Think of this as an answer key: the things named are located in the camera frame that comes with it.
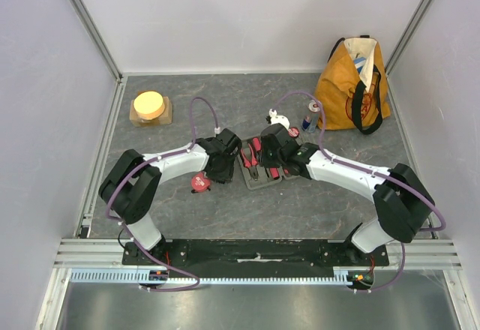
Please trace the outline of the pink tape measure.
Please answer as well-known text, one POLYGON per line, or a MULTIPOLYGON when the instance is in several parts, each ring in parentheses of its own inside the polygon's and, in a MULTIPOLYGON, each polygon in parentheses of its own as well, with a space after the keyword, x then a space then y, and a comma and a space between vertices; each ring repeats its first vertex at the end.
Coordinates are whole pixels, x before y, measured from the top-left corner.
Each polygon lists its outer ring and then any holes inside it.
POLYGON ((211 190, 211 180, 204 172, 198 172, 190 181, 192 194, 200 194, 211 190))

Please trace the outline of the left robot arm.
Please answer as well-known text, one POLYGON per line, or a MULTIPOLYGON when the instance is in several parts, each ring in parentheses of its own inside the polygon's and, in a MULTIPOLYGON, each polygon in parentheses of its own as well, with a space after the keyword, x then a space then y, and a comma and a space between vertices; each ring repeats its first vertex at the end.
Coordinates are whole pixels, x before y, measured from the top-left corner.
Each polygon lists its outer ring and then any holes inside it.
POLYGON ((189 173, 204 173, 212 182, 229 183, 241 145, 239 137, 225 128, 172 151, 140 154, 129 149, 103 180, 98 195, 139 243, 140 257, 158 264, 165 255, 165 240, 149 210, 159 185, 189 173))

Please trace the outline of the grey plastic tool case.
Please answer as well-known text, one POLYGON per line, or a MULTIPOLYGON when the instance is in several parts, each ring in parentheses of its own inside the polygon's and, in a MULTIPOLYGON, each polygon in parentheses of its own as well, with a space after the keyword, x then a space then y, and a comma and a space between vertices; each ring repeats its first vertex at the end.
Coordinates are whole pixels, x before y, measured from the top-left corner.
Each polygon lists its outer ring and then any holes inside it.
MULTIPOLYGON (((241 149, 246 149, 246 151, 245 151, 246 155, 249 155, 248 143, 250 143, 253 147, 253 144, 252 144, 252 139, 253 138, 254 137, 251 137, 251 138, 248 138, 248 139, 245 139, 245 140, 241 141, 241 149)), ((283 180, 286 181, 286 180, 296 179, 296 176, 292 175, 291 173, 290 173, 291 174, 290 176, 285 175, 284 171, 283 171, 283 167, 279 167, 278 170, 279 170, 279 173, 281 175, 281 179, 271 180, 271 179, 269 179, 269 177, 267 175, 267 172, 266 172, 266 169, 268 169, 268 168, 265 168, 260 164, 260 159, 259 160, 256 159, 257 162, 258 162, 256 168, 257 168, 257 171, 258 171, 258 174, 259 174, 259 179, 257 181, 254 181, 251 178, 248 170, 243 166, 242 157, 241 157, 241 150, 238 153, 237 158, 238 158, 238 163, 240 165, 241 174, 243 175, 245 184, 246 184, 247 188, 251 191, 259 190, 261 188, 267 188, 267 187, 270 187, 272 185, 276 185, 276 184, 282 182, 283 180)))

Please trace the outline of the pink handled pliers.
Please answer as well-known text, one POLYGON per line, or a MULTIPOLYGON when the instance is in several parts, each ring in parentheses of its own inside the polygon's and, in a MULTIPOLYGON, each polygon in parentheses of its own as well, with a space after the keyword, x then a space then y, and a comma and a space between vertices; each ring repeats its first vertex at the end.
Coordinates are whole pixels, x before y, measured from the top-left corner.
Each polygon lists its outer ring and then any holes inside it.
POLYGON ((259 174, 257 171, 257 158, 255 157, 253 147, 250 143, 248 145, 248 152, 249 155, 246 155, 245 151, 246 148, 241 149, 241 159, 243 162, 243 166, 248 170, 250 177, 254 180, 257 181, 259 179, 259 174))

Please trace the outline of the pink handled screwdriver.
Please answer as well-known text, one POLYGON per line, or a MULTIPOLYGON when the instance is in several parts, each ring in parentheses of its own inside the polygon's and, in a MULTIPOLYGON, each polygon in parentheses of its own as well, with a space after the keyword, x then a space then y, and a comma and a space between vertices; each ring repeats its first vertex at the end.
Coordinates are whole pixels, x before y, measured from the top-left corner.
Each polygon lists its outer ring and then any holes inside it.
POLYGON ((254 137, 252 139, 252 144, 253 144, 253 148, 255 150, 256 159, 259 160, 260 157, 261 157, 261 151, 262 151, 262 146, 261 146, 260 139, 258 137, 254 137))
POLYGON ((279 173, 278 168, 268 168, 265 171, 267 172, 269 179, 271 180, 281 179, 281 174, 279 173))

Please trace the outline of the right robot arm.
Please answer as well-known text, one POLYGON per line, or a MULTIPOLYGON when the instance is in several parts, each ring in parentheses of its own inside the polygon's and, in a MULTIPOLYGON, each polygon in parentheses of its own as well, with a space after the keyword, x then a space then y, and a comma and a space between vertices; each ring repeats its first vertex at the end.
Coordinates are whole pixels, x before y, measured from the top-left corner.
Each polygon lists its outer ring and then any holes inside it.
POLYGON ((371 252, 392 241, 410 243, 432 212, 433 198, 406 164, 375 167, 338 157, 317 144, 299 144, 281 124, 263 130, 260 144, 262 165, 337 185, 374 204, 376 217, 358 225, 343 246, 344 258, 352 265, 361 265, 371 252))

